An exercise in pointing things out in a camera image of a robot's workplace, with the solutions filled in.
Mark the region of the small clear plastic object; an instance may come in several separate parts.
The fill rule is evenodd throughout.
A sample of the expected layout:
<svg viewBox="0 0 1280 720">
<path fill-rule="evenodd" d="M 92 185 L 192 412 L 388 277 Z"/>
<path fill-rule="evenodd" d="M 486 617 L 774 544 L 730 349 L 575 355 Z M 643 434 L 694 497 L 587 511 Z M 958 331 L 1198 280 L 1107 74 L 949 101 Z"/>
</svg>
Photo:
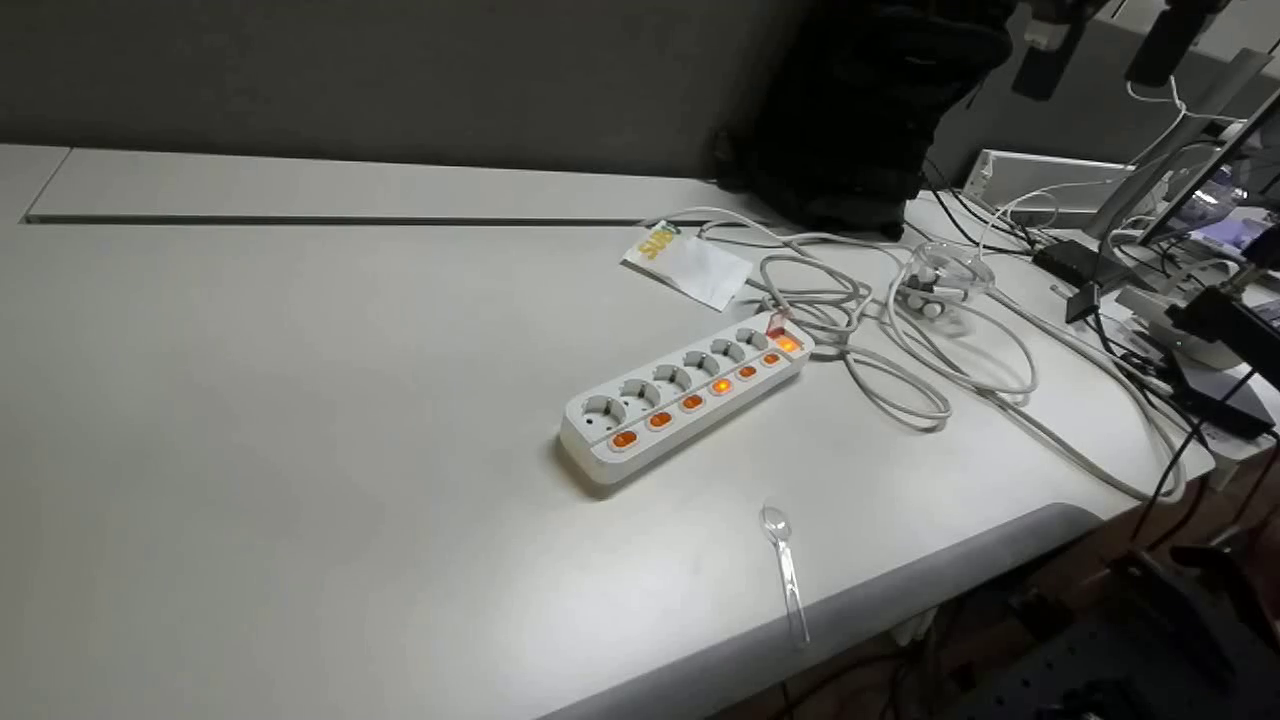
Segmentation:
<svg viewBox="0 0 1280 720">
<path fill-rule="evenodd" d="M 994 269 L 951 241 L 908 237 L 904 247 L 908 277 L 898 284 L 898 302 L 919 319 L 939 319 L 994 284 Z"/>
</svg>

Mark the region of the white multi-socket power strip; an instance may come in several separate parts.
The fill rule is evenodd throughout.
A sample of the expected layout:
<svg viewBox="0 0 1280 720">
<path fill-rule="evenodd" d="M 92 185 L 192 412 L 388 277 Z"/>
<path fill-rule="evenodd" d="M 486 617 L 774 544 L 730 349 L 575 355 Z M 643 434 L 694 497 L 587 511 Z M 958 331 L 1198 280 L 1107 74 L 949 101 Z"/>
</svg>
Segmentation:
<svg viewBox="0 0 1280 720">
<path fill-rule="evenodd" d="M 571 397 L 558 444 L 596 488 L 620 488 L 794 385 L 811 349 L 802 325 L 748 315 Z"/>
</svg>

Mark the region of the white paper packet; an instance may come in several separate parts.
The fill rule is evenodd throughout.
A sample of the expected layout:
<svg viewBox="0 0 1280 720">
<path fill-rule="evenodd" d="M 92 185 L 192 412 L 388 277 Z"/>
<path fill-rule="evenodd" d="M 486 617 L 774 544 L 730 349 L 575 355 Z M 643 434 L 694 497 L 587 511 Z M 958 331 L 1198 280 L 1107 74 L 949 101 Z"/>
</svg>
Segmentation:
<svg viewBox="0 0 1280 720">
<path fill-rule="evenodd" d="M 743 256 L 732 256 L 667 221 L 654 224 L 624 254 L 624 266 L 716 311 L 723 311 L 754 277 Z"/>
</svg>

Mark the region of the monitor on metal stand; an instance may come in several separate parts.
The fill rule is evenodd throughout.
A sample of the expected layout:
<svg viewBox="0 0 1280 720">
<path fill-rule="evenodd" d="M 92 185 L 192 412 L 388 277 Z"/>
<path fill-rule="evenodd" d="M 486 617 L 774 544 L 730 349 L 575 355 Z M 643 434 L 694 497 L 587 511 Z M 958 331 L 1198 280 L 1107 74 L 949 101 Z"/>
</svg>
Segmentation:
<svg viewBox="0 0 1280 720">
<path fill-rule="evenodd" d="M 1192 302 L 1246 272 L 1280 272 L 1280 92 L 1202 169 L 1170 172 L 1137 247 L 1141 260 L 1100 256 L 1065 319 L 1095 311 L 1107 292 Z"/>
</svg>

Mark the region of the black bag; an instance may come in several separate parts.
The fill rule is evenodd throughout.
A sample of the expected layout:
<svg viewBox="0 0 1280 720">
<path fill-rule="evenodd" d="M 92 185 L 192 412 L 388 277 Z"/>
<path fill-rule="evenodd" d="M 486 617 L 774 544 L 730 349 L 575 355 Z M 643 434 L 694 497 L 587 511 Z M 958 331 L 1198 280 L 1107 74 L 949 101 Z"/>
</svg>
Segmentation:
<svg viewBox="0 0 1280 720">
<path fill-rule="evenodd" d="M 1012 57 L 1016 0 L 815 0 L 716 185 L 822 231 L 904 231 L 936 126 Z"/>
</svg>

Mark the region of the white box in background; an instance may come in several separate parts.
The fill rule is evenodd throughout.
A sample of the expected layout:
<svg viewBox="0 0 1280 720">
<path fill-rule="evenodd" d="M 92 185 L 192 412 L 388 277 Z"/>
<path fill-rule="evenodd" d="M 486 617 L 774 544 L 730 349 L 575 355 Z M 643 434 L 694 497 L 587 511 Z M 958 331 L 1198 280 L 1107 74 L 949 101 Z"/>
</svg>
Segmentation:
<svg viewBox="0 0 1280 720">
<path fill-rule="evenodd" d="M 985 150 L 966 197 L 1022 221 L 1087 221 L 1127 177 L 1117 160 Z"/>
</svg>

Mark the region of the clear plastic spoon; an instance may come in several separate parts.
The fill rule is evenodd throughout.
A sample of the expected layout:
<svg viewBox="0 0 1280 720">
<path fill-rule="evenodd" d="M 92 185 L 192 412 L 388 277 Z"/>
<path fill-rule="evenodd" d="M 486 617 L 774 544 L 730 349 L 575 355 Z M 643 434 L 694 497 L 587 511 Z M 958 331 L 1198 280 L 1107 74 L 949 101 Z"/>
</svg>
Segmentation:
<svg viewBox="0 0 1280 720">
<path fill-rule="evenodd" d="M 802 588 L 797 551 L 794 551 L 794 523 L 779 507 L 765 506 L 762 532 L 767 535 L 774 555 L 775 555 L 790 623 L 794 623 L 797 642 L 810 644 L 811 629 L 810 629 L 805 588 Z"/>
</svg>

